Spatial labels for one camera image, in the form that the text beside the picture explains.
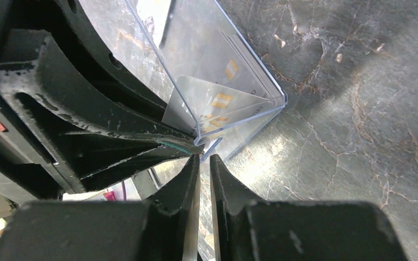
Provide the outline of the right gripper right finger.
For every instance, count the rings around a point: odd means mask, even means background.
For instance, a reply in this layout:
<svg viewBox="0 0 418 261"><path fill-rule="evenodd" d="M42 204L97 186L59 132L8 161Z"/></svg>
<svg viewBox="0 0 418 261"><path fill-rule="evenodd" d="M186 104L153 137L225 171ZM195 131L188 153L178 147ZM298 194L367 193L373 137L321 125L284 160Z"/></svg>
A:
<svg viewBox="0 0 418 261"><path fill-rule="evenodd" d="M216 260L406 260L388 217L365 201L267 201L210 157Z"/></svg>

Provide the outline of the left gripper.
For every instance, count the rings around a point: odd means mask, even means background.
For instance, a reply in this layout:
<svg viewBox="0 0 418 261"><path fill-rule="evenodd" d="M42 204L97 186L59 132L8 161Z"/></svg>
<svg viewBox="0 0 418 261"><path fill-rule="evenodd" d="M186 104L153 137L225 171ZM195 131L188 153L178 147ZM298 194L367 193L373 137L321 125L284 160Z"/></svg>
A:
<svg viewBox="0 0 418 261"><path fill-rule="evenodd" d="M202 153L79 1L0 1L0 166L32 196L100 190Z"/></svg>

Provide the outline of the clear plastic card sleeve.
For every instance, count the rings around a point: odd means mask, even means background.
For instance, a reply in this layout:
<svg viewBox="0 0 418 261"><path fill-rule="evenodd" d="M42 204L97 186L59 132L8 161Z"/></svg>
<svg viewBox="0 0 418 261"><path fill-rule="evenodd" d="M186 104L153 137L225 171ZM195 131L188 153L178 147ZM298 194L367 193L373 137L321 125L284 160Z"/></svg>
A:
<svg viewBox="0 0 418 261"><path fill-rule="evenodd" d="M81 1L121 63L165 103L162 121L230 159L286 94L217 1Z"/></svg>

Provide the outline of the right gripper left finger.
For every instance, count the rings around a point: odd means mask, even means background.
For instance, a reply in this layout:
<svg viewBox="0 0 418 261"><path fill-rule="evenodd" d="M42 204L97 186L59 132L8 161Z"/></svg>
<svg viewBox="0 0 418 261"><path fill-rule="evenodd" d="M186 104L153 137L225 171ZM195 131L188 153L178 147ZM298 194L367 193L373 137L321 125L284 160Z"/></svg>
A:
<svg viewBox="0 0 418 261"><path fill-rule="evenodd" d="M196 260L200 159L141 201L33 201L0 237L0 260Z"/></svg>

